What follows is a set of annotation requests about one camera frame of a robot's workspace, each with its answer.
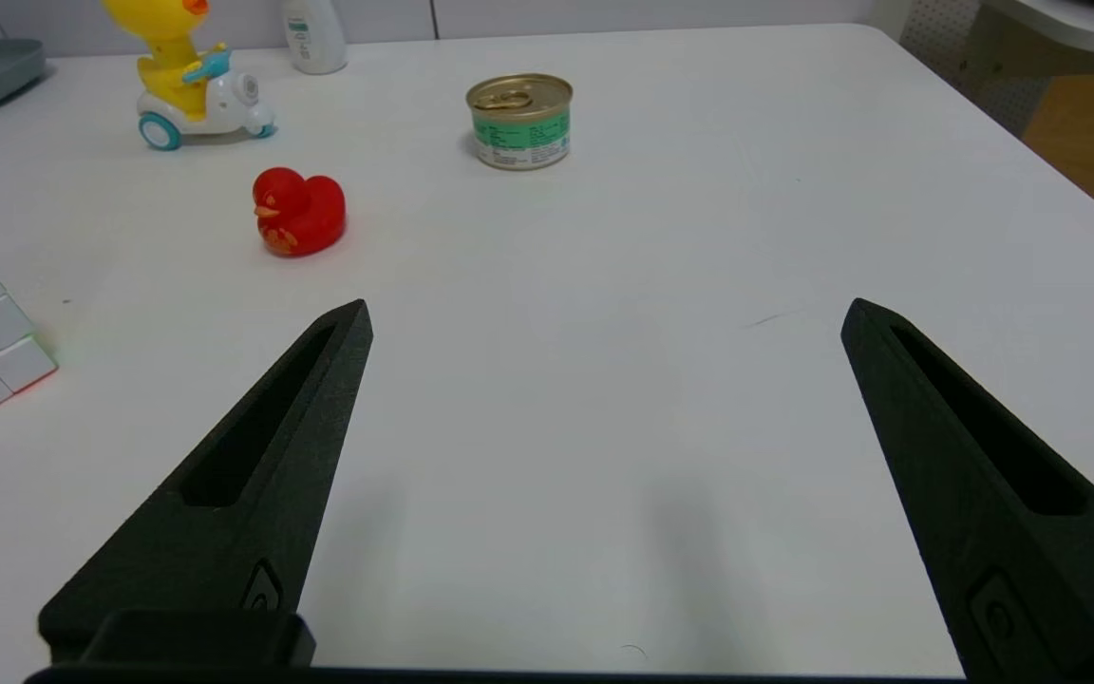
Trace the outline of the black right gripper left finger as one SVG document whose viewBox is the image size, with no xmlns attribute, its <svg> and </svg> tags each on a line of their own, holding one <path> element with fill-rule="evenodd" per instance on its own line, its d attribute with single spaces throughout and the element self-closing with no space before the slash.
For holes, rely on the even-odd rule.
<svg viewBox="0 0 1094 684">
<path fill-rule="evenodd" d="M 317 317 L 58 590 L 55 666 L 304 666 L 298 603 L 373 332 Z"/>
</svg>

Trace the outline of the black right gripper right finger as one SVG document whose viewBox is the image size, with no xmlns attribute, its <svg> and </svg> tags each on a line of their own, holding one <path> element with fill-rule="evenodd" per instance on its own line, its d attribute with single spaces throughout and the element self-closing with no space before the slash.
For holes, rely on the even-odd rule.
<svg viewBox="0 0 1094 684">
<path fill-rule="evenodd" d="M 1094 681 L 1094 484 L 891 309 L 839 337 L 967 679 Z"/>
</svg>

